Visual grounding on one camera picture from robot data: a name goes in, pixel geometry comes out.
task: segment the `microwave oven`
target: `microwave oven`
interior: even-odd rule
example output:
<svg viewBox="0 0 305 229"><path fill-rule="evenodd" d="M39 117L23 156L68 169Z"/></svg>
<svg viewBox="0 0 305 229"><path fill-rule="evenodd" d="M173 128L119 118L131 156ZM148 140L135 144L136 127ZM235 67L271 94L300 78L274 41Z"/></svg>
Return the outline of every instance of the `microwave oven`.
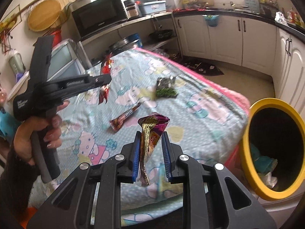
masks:
<svg viewBox="0 0 305 229"><path fill-rule="evenodd" d="M121 0L76 0L67 9L71 38L83 41L105 27L128 19Z"/></svg>

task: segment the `black gripper frame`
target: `black gripper frame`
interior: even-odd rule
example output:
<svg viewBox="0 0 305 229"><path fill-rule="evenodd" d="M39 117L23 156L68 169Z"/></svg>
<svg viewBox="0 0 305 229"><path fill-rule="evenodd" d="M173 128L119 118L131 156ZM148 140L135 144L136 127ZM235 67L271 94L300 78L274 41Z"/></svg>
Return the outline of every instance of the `black gripper frame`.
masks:
<svg viewBox="0 0 305 229"><path fill-rule="evenodd" d="M141 133L105 163L80 164L42 204L27 229L120 229L121 183L134 183L138 175ZM91 225L96 185L100 182L95 222Z"/></svg>
<svg viewBox="0 0 305 229"><path fill-rule="evenodd" d="M200 164L162 135L170 183L183 183L183 229L276 229L273 218L222 164Z"/></svg>

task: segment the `handheld grabber tool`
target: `handheld grabber tool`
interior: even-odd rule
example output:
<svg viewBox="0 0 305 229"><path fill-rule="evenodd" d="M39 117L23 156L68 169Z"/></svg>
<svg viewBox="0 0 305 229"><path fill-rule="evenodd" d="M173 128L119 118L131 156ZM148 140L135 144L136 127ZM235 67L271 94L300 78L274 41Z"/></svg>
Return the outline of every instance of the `handheld grabber tool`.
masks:
<svg viewBox="0 0 305 229"><path fill-rule="evenodd" d="M138 176L141 133L105 163L80 164L29 221L28 229L120 229L120 185ZM200 164L162 135L166 175L183 183L183 229L276 229L272 217L220 163ZM96 209L93 201L97 183Z"/></svg>
<svg viewBox="0 0 305 229"><path fill-rule="evenodd" d="M44 36L38 38L36 42L27 89L23 94L16 96L13 101L14 116L19 121L24 121L30 116L50 119L56 115L57 106L63 104L65 99L111 82L110 74L95 77L88 74L78 75L47 82L53 38L54 36ZM48 126L31 135L34 160L44 183L48 183L60 175L57 151L48 149L48 142L43 140L47 131L51 129L52 126Z"/></svg>

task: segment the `round wooden board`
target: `round wooden board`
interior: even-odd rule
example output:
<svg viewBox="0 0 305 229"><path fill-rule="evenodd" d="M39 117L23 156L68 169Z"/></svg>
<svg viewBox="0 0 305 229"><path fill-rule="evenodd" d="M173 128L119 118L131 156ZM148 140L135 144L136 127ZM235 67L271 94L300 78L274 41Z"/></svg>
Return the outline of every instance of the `round wooden board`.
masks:
<svg viewBox="0 0 305 229"><path fill-rule="evenodd" d="M56 0L45 0L39 3L30 13L27 24L34 32L40 32L49 28L58 18L61 12L60 3Z"/></svg>

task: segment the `red snack wrapper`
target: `red snack wrapper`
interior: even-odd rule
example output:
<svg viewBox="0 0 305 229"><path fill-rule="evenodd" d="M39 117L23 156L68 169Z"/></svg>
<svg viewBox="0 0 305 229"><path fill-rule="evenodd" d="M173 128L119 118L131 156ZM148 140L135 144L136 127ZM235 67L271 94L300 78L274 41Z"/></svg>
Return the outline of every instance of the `red snack wrapper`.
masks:
<svg viewBox="0 0 305 229"><path fill-rule="evenodd" d="M114 63L114 61L110 59L111 57L112 57L111 54L106 56L105 63L103 67L101 67L100 74L110 74L111 65ZM107 103L108 94L109 94L109 84L100 87L99 104L103 103L104 99L106 100Z"/></svg>
<svg viewBox="0 0 305 229"><path fill-rule="evenodd" d="M142 127L140 140L140 170L142 177L141 185L143 187L150 185L150 179L147 175L145 165L169 121L170 119L168 117L156 112L138 120L138 124Z"/></svg>
<svg viewBox="0 0 305 229"><path fill-rule="evenodd" d="M114 120L109 121L112 129L115 132L120 130L125 120L127 120L137 110L137 108L140 107L141 104L142 103L139 102L136 106L132 107L131 109L128 109L126 112L122 113Z"/></svg>

